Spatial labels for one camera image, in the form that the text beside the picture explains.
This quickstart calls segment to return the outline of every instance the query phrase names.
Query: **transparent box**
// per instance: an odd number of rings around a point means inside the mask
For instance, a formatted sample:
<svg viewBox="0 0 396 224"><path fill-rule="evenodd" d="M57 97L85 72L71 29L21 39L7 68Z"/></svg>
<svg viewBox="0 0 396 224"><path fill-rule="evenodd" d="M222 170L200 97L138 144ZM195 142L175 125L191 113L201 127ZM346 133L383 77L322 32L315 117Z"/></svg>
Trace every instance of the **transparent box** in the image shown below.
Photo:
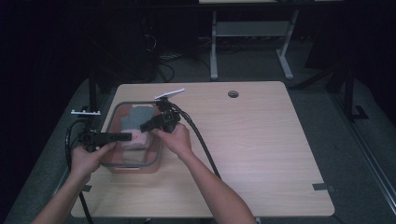
<svg viewBox="0 0 396 224"><path fill-rule="evenodd" d="M135 106L151 106L155 109L152 117L161 112L154 102L124 102L118 104L113 111L106 128L107 133L121 133L121 118L128 116ZM103 166L117 174L152 174L158 171L161 163L162 141L149 132L146 147L129 149L125 142L117 142L114 148L101 160Z"/></svg>

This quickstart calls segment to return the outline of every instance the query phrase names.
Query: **table leg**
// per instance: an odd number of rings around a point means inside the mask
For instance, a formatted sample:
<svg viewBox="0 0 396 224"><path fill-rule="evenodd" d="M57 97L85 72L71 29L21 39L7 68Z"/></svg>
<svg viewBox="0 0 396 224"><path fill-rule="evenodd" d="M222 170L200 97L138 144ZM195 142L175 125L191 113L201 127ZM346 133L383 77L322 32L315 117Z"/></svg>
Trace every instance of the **table leg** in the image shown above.
<svg viewBox="0 0 396 224"><path fill-rule="evenodd" d="M297 21L298 13L299 10L295 10L291 17L288 30L285 35L285 43L283 44L282 49L276 50L277 58L279 59L280 65L283 69L283 73L285 74L285 77L287 79L293 79L293 73L291 72L288 61L286 60L286 51L288 50L289 42L291 40L291 35L293 34L294 25Z"/></svg>
<svg viewBox="0 0 396 224"><path fill-rule="evenodd" d="M212 21L212 51L210 52L210 80L218 80L218 62L216 58L216 11L213 12Z"/></svg>

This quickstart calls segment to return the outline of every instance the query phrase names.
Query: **wooden tabletop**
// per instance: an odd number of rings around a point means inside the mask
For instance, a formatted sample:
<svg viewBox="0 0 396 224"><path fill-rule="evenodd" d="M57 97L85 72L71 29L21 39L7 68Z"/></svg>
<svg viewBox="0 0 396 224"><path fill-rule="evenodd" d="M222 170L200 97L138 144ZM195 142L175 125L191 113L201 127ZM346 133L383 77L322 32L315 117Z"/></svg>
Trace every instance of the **wooden tabletop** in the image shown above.
<svg viewBox="0 0 396 224"><path fill-rule="evenodd" d="M328 191L313 188L323 180L281 82L121 85L103 131L117 104L151 101L155 95L181 88L186 91L170 101L189 113L222 179L255 217L333 214ZM239 96L231 98L229 91ZM191 143L210 167L193 131ZM166 147L154 174L113 174L101 166L89 185L92 189L84 195L93 217L212 217L188 169ZM80 202L72 215L84 217Z"/></svg>

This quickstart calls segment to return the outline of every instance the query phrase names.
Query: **forearm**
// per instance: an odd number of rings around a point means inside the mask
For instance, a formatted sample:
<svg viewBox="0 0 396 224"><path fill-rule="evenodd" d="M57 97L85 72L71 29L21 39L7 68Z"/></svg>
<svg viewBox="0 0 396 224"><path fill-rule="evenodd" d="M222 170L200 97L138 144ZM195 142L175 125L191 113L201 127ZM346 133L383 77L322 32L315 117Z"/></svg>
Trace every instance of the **forearm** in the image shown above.
<svg viewBox="0 0 396 224"><path fill-rule="evenodd" d="M83 186L82 181L67 178L64 185L58 190L32 223L64 223Z"/></svg>
<svg viewBox="0 0 396 224"><path fill-rule="evenodd" d="M195 155L181 158L218 223L256 223L243 199L216 175L214 175Z"/></svg>

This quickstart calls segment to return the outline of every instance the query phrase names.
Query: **gray carpet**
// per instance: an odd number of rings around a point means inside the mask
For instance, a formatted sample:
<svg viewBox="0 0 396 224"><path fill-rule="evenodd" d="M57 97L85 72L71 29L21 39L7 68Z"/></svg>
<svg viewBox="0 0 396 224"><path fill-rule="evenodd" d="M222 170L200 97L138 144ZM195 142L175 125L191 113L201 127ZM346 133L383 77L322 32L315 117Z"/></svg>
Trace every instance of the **gray carpet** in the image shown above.
<svg viewBox="0 0 396 224"><path fill-rule="evenodd" d="M292 42L287 58L294 80L286 80L276 58L278 42L266 42L259 46L241 48L234 53L218 55L218 81L266 81L279 80L292 86L312 77L318 70L305 69L304 62L311 43ZM172 82L206 82L209 54L201 60L181 58L167 63L175 69ZM163 67L166 75L170 70ZM380 188L373 178L359 144L350 131L349 122L338 107L342 93L329 94L324 90L325 77L303 91L290 91L290 98L303 125L324 182L332 186L330 192L335 207L335 217L262 217L262 223L396 223ZM162 82L157 77L154 82ZM113 94L100 95L103 112L111 103ZM70 100L58 126L53 131L44 151L26 182L18 200L8 215L6 223L29 223L50 199L64 177L64 133L75 120L69 112L88 104L87 81ZM369 119L357 120L367 144L377 156L390 182L396 185L396 130L376 105L370 91L356 81L355 105L361 105ZM95 218L95 223L143 223L145 219ZM87 223L84 218L70 217L67 223ZM193 219L156 219L151 223L199 223Z"/></svg>

